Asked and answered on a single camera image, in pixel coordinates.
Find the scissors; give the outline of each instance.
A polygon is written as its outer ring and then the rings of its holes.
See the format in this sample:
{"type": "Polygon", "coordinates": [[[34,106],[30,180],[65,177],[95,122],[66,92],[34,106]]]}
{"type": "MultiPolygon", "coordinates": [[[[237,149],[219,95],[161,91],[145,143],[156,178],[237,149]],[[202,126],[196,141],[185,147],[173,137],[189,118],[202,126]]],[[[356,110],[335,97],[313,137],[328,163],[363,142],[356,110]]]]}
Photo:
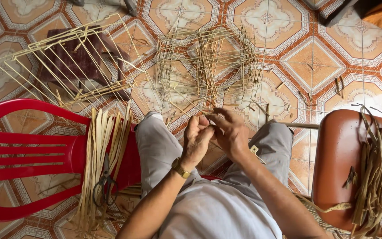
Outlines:
{"type": "Polygon", "coordinates": [[[114,181],[110,177],[110,174],[109,174],[109,154],[106,154],[106,156],[104,157],[103,176],[101,176],[100,181],[95,184],[94,190],[93,190],[93,193],[92,193],[93,201],[94,201],[95,205],[97,205],[98,207],[101,207],[103,205],[102,203],[98,204],[98,198],[96,197],[97,195],[95,195],[96,194],[96,189],[97,189],[98,186],[101,186],[101,190],[103,192],[103,194],[102,194],[103,200],[105,201],[105,203],[107,205],[111,206],[116,201],[117,195],[114,197],[114,200],[111,203],[109,203],[111,184],[114,184],[114,186],[116,188],[116,191],[117,191],[118,190],[117,182],[114,181]]]}

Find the white shirt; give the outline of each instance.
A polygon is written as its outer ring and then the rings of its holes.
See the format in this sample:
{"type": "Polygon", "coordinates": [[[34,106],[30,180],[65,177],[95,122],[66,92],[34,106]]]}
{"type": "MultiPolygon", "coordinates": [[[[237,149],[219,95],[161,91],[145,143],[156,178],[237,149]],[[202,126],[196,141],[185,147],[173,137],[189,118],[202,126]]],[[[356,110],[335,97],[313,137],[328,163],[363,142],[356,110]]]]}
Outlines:
{"type": "Polygon", "coordinates": [[[181,192],[155,239],[251,239],[282,234],[275,220],[236,188],[195,184],[181,192]]]}

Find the gold wristwatch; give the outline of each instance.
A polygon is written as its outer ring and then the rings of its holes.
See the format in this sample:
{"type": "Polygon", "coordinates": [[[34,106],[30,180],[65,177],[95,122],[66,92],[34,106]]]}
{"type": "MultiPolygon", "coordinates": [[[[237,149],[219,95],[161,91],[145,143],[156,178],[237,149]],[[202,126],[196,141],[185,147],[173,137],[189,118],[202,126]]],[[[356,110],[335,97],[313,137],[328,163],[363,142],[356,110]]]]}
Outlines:
{"type": "Polygon", "coordinates": [[[183,177],[184,179],[187,179],[187,178],[191,175],[190,172],[185,171],[185,170],[181,167],[181,165],[179,164],[179,157],[176,158],[175,160],[173,160],[173,163],[172,163],[172,169],[175,170],[175,171],[177,171],[177,172],[179,173],[179,175],[180,175],[181,177],[183,177]]]}

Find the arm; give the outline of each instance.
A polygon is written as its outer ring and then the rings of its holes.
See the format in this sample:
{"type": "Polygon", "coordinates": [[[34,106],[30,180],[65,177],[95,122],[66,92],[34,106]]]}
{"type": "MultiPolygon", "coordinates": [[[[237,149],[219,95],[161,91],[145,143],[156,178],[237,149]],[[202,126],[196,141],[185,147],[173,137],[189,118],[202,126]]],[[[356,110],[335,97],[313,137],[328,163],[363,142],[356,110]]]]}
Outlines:
{"type": "Polygon", "coordinates": [[[248,149],[248,129],[241,117],[215,108],[207,118],[227,156],[247,175],[287,238],[328,238],[306,207],[248,149]]]}
{"type": "MultiPolygon", "coordinates": [[[[204,157],[214,128],[204,117],[191,117],[184,132],[184,149],[180,165],[188,172],[204,157]]],[[[116,239],[150,239],[166,219],[185,179],[176,171],[167,175],[142,199],[134,209],[116,239]]]]}

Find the hand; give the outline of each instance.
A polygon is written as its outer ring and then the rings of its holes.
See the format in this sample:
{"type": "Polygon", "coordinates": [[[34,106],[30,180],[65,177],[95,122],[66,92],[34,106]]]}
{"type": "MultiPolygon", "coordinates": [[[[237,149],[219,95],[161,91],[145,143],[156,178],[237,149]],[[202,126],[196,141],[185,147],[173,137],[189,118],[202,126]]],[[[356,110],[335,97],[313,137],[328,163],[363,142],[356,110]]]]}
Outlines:
{"type": "Polygon", "coordinates": [[[204,115],[190,118],[184,132],[184,149],[179,160],[184,170],[191,172],[203,159],[214,133],[214,126],[209,125],[204,115]]]}
{"type": "Polygon", "coordinates": [[[206,117],[216,124],[215,136],[219,146],[233,162],[243,158],[243,154],[250,150],[248,149],[248,128],[242,117],[223,108],[215,108],[214,112],[215,114],[208,114],[206,117]]]}

